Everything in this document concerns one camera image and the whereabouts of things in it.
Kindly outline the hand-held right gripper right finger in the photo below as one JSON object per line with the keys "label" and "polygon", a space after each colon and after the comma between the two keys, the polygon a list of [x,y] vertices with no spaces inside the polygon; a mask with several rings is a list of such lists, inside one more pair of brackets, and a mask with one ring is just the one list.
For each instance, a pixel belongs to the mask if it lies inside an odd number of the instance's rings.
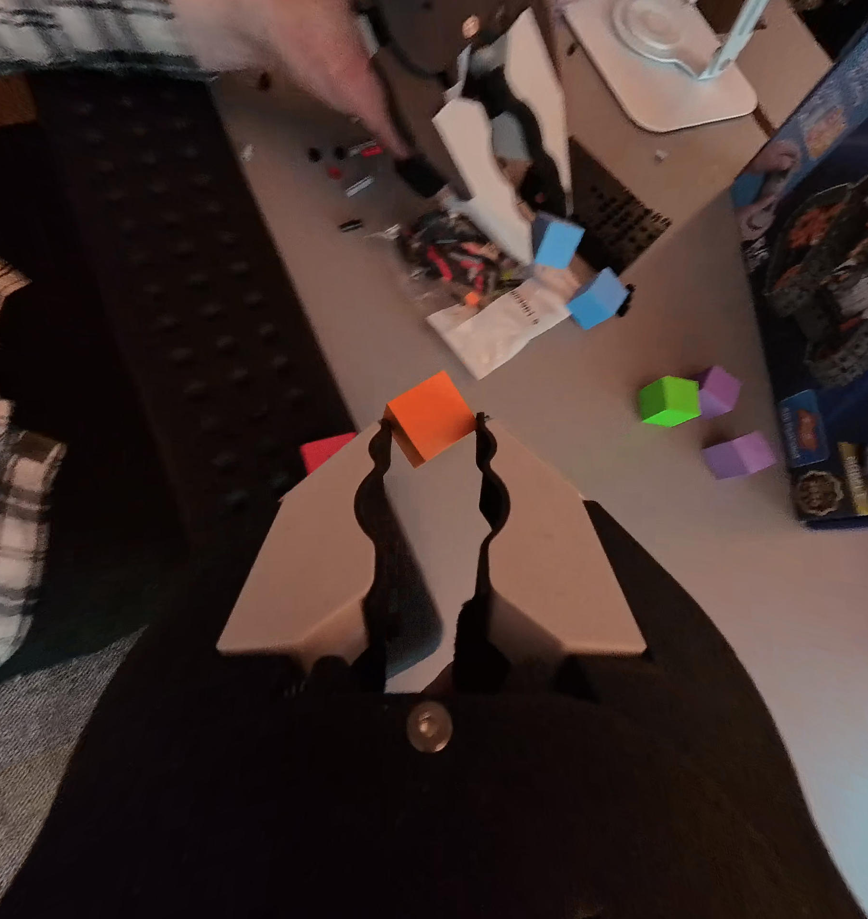
{"label": "hand-held right gripper right finger", "polygon": [[454,643],[454,688],[497,691],[513,671],[552,682],[566,661],[647,649],[586,499],[497,420],[475,418],[488,532]]}

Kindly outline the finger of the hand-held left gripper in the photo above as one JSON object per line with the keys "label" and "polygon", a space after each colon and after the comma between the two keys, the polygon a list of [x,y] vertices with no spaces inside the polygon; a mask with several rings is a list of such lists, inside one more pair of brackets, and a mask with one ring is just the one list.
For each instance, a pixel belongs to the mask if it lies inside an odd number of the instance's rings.
{"label": "finger of the hand-held left gripper", "polygon": [[566,100],[555,61],[533,7],[520,12],[505,34],[509,110],[519,122],[531,161],[525,200],[556,216],[572,210]]}
{"label": "finger of the hand-held left gripper", "polygon": [[506,255],[521,265],[530,265],[532,224],[497,164],[486,109],[471,99],[453,99],[432,123],[467,190],[467,200],[460,207],[463,215]]}

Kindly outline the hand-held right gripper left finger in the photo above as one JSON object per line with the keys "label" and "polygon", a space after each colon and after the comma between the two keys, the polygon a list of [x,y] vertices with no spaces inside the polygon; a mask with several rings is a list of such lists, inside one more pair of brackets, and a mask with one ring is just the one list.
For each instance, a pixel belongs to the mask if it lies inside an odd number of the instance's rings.
{"label": "hand-held right gripper left finger", "polygon": [[390,426],[366,428],[280,500],[217,640],[224,656],[280,655],[304,674],[326,657],[385,680],[386,547],[373,504]]}

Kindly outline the blue foam cube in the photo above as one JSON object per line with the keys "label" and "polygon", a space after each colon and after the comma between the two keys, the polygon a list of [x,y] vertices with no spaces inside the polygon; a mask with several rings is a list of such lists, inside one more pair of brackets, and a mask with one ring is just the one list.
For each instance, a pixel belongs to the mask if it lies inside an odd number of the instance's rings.
{"label": "blue foam cube", "polygon": [[552,213],[537,212],[532,221],[532,260],[539,268],[568,269],[585,229]]}
{"label": "blue foam cube", "polygon": [[590,330],[617,316],[627,296],[627,284],[611,268],[604,268],[571,296],[567,310],[582,330]]}

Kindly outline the red foam cube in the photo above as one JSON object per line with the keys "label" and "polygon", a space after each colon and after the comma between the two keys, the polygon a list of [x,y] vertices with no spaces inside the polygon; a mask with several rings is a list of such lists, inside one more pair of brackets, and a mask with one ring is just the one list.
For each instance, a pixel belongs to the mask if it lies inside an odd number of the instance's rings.
{"label": "red foam cube", "polygon": [[348,432],[301,444],[299,454],[306,475],[314,473],[356,437],[355,432]]}

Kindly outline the orange foam cube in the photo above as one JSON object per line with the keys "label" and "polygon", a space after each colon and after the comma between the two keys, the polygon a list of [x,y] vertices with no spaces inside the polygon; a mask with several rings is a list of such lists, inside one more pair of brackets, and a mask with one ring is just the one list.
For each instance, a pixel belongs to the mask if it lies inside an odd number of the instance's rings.
{"label": "orange foam cube", "polygon": [[476,419],[446,371],[391,400],[383,419],[412,468],[417,469],[473,433]]}

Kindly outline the green foam cube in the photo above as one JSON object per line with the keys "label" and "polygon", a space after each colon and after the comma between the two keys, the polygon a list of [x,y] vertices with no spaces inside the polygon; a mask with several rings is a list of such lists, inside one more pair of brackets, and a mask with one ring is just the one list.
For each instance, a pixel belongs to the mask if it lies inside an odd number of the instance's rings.
{"label": "green foam cube", "polygon": [[687,378],[664,376],[637,395],[642,423],[672,428],[701,417],[700,386]]}

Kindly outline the purple foam cube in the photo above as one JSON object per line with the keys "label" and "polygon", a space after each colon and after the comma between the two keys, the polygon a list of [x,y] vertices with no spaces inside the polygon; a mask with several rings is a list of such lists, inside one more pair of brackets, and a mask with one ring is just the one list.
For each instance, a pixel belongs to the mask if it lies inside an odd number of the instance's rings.
{"label": "purple foam cube", "polygon": [[748,477],[777,462],[771,442],[759,430],[706,447],[701,458],[718,481]]}
{"label": "purple foam cube", "polygon": [[742,383],[723,367],[713,365],[690,378],[698,385],[701,418],[715,419],[735,408]]}

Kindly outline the person's left hand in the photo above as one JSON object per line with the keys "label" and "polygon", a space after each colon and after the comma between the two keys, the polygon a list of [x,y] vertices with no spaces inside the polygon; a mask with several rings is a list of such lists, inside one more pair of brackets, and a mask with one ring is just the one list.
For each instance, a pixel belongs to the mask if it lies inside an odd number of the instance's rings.
{"label": "person's left hand", "polygon": [[396,128],[350,2],[170,1],[169,6],[202,69],[280,72],[359,121],[396,159],[413,155]]}

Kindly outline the white book stand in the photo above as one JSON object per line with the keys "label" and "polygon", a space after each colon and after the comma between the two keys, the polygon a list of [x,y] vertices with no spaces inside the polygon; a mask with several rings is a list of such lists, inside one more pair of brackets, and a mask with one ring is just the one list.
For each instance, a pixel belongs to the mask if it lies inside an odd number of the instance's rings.
{"label": "white book stand", "polygon": [[671,133],[755,111],[757,91],[736,60],[767,6],[740,2],[724,34],[699,2],[580,1],[563,17],[629,119]]}

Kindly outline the black perforated building plate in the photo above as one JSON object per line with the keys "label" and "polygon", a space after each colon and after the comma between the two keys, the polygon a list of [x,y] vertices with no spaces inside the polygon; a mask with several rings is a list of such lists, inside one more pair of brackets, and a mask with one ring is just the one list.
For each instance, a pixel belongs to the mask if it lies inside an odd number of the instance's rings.
{"label": "black perforated building plate", "polygon": [[568,144],[573,219],[584,230],[578,256],[595,270],[621,275],[672,222],[635,197],[575,138]]}

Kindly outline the clear bag of building parts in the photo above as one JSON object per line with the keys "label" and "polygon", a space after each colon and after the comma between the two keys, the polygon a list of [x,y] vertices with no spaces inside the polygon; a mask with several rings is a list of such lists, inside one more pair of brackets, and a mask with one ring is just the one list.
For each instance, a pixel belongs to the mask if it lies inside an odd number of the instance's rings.
{"label": "clear bag of building parts", "polygon": [[429,211],[387,236],[406,295],[478,381],[567,320],[590,279],[579,258],[566,269],[525,266],[457,213]]}

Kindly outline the person's plaid shirt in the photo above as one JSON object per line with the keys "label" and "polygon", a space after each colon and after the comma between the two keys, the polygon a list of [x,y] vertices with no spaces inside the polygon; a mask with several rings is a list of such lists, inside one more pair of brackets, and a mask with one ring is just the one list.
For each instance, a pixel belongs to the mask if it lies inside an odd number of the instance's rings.
{"label": "person's plaid shirt", "polygon": [[[0,312],[29,284],[0,257]],[[49,544],[49,501],[64,444],[18,427],[0,394],[0,667],[22,646],[33,622]]]}

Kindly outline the blue toy robot box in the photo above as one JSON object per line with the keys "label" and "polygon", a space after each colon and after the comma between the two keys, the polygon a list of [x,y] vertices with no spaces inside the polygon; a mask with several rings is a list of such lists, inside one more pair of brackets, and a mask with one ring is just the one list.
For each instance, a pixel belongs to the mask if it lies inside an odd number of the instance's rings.
{"label": "blue toy robot box", "polygon": [[792,509],[868,529],[868,21],[730,193]]}

